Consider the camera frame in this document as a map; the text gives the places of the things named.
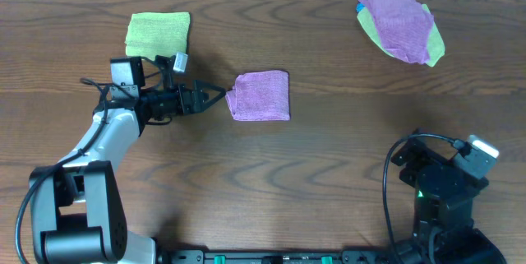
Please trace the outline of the purple microfiber cloth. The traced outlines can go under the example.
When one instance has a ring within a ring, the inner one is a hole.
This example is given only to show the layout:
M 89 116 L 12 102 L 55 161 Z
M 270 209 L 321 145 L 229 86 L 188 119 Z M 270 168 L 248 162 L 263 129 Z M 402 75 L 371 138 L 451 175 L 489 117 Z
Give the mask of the purple microfiber cloth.
M 289 76 L 271 70 L 239 75 L 225 96 L 234 120 L 288 121 Z

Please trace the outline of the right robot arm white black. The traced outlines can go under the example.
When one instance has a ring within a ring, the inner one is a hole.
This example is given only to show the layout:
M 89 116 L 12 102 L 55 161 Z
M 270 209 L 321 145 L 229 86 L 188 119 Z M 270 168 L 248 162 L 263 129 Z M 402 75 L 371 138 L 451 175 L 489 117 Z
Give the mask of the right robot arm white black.
M 475 135 L 466 140 L 436 135 L 455 153 L 446 158 L 429 148 L 428 132 L 415 130 L 388 151 L 386 164 L 401 168 L 399 179 L 412 187 L 413 231 L 410 239 L 390 240 L 394 263 L 503 263 L 498 247 L 472 217 L 473 200 L 486 188 L 487 173 L 500 152 Z

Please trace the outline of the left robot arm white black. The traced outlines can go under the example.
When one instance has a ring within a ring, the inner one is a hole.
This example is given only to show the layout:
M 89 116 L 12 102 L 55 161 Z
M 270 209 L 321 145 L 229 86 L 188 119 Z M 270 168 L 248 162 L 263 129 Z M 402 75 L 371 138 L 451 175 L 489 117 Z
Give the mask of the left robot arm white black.
M 134 234 L 115 173 L 147 125 L 173 116 L 201 113 L 226 95 L 225 89 L 195 81 L 162 90 L 125 83 L 100 89 L 93 122 L 71 153 L 30 175 L 19 212 L 31 211 L 38 263 L 163 263 L 168 256 L 152 238 Z

